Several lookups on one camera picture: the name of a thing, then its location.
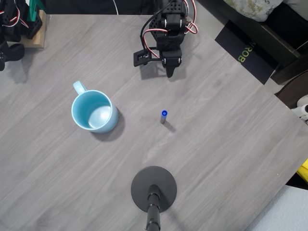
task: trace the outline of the black wire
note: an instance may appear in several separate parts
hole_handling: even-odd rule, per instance
[[[142,46],[143,46],[143,49],[144,49],[144,53],[146,53],[146,49],[145,49],[145,45],[144,45],[144,42],[143,42],[143,31],[146,27],[146,25],[149,24],[149,22],[155,18],[159,13],[161,13],[165,8],[167,8],[168,6],[170,6],[171,3],[175,2],[176,0],[171,0],[164,8],[160,9],[159,11],[157,11],[151,18],[149,18],[148,21],[146,21],[146,23],[143,25],[142,29],[141,29],[141,33],[140,33],[140,40],[141,40],[141,43],[142,43]]]

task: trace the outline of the robotic arm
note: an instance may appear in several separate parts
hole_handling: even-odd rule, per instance
[[[188,5],[186,9],[186,4],[186,0],[157,0],[158,11],[144,24],[141,30],[140,38],[143,50],[134,53],[134,66],[146,65],[151,61],[161,61],[163,67],[166,68],[167,77],[172,77],[174,69],[182,63],[180,45],[184,40],[185,33],[191,31],[192,26],[197,31],[194,22],[186,21],[188,14]],[[143,32],[149,22],[149,29]],[[156,41],[156,47],[147,46],[144,38],[144,34],[147,32],[151,32]],[[159,56],[152,50],[159,51]]]

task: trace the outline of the white wire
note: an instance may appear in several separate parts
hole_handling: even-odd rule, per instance
[[[117,7],[116,7],[116,2],[115,2],[115,0],[113,0],[113,1],[114,1],[114,5],[115,5],[116,14],[119,15],[119,12],[117,11]]]

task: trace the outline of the white cloth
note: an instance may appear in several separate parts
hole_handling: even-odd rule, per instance
[[[283,2],[308,21],[308,0],[284,0]]]
[[[224,0],[240,14],[264,22],[283,0]]]

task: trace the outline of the red wire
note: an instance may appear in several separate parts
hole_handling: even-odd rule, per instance
[[[164,30],[164,29],[148,29],[148,30],[146,30],[146,31],[144,32],[144,34],[143,34],[143,42],[144,42],[144,45],[145,45],[146,49],[148,49],[148,51],[151,52],[156,58],[159,58],[159,57],[157,56],[157,54],[155,54],[155,53],[148,47],[148,45],[146,44],[144,35],[145,35],[145,33],[149,32],[149,31],[161,31],[161,32],[165,32],[165,33],[167,33],[168,31],[167,31],[167,30]]]
[[[10,22],[11,22],[11,21],[13,21],[13,20],[15,20],[15,19],[16,19],[16,22],[15,22],[15,23],[13,23],[12,25],[3,25],[3,26],[9,26],[9,27],[12,27],[12,26],[16,25],[16,24],[18,23],[19,14],[20,14],[20,12],[19,12],[19,9],[17,8],[17,16],[16,16],[16,17],[14,17],[13,19],[11,19],[11,20],[10,20]]]
[[[195,21],[196,21],[196,5],[194,4],[194,0],[192,0],[192,6],[193,6],[193,21],[192,21],[192,23],[195,23]]]
[[[196,31],[193,31],[192,29],[189,28],[190,24],[196,29]],[[189,23],[188,23],[188,26],[185,26],[185,27],[186,27],[186,29],[187,29],[188,31],[190,31],[190,32],[193,33],[193,34],[197,34],[197,33],[198,33],[198,27],[196,26],[195,23],[189,22]]]
[[[186,10],[187,15],[186,15],[186,17],[185,17],[185,18],[187,18],[187,17],[188,17],[188,12],[189,12],[189,7],[188,7],[188,3],[187,3],[186,0],[183,0],[183,2],[185,3],[185,5],[186,5],[186,7],[187,7],[187,10]]]

